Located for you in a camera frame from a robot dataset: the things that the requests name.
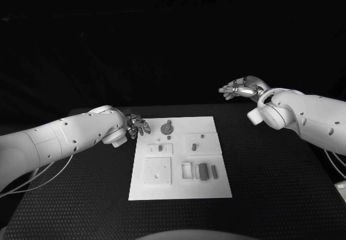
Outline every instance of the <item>table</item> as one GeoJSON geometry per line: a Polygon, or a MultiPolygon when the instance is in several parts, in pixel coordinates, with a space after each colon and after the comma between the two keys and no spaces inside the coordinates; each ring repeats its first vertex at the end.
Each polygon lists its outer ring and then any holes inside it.
{"type": "MultiPolygon", "coordinates": [[[[118,107],[143,118],[213,116],[232,198],[128,201],[137,140],[78,153],[56,179],[24,194],[6,240],[132,240],[205,229],[258,239],[344,239],[346,204],[307,143],[288,129],[254,126],[255,103],[118,107]]],[[[85,113],[91,108],[73,109],[85,113]]],[[[57,173],[57,161],[32,183],[57,173]]]]}

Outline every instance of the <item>black background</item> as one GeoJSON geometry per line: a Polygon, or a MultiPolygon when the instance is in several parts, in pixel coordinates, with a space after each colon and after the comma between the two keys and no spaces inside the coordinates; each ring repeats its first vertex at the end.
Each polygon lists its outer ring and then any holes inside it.
{"type": "MultiPolygon", "coordinates": [[[[341,4],[49,4],[1,7],[3,134],[55,121],[75,108],[251,102],[225,101],[217,93],[246,75],[272,88],[346,100],[341,4]]],[[[323,152],[313,150],[340,181],[323,152]]]]}

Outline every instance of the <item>mounting holes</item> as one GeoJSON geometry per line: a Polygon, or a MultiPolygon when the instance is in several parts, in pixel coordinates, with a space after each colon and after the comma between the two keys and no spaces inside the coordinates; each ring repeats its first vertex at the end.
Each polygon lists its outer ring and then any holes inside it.
{"type": "Polygon", "coordinates": [[[334,129],[333,128],[330,128],[330,130],[329,130],[329,136],[331,136],[333,135],[333,133],[334,133],[334,129]]]}

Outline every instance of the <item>robotic hand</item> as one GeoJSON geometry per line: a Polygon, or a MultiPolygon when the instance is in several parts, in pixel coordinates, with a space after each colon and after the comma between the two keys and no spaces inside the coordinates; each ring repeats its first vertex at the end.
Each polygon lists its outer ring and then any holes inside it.
{"type": "Polygon", "coordinates": [[[117,148],[137,133],[150,134],[138,113],[105,105],[20,132],[0,136],[0,191],[23,174],[91,148],[99,141],[117,148]]]}
{"type": "Polygon", "coordinates": [[[346,155],[344,101],[269,88],[255,76],[233,80],[217,91],[226,100],[242,96],[256,102],[256,108],[246,114],[254,125],[264,121],[277,130],[291,129],[313,145],[346,155]]]}

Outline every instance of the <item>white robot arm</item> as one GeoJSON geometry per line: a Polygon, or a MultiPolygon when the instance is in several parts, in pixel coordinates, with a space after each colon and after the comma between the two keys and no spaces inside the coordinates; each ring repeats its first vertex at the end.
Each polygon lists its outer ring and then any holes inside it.
{"type": "Polygon", "coordinates": [[[308,143],[346,155],[344,101],[305,95],[297,90],[269,88],[254,76],[236,79],[217,91],[226,100],[243,96],[256,102],[256,108],[246,115],[254,125],[264,121],[277,130],[291,129],[308,143]]]}
{"type": "Polygon", "coordinates": [[[92,147],[99,141],[117,148],[131,138],[150,134],[150,126],[134,113],[125,115],[105,105],[29,130],[0,136],[0,191],[23,174],[92,147]]]}

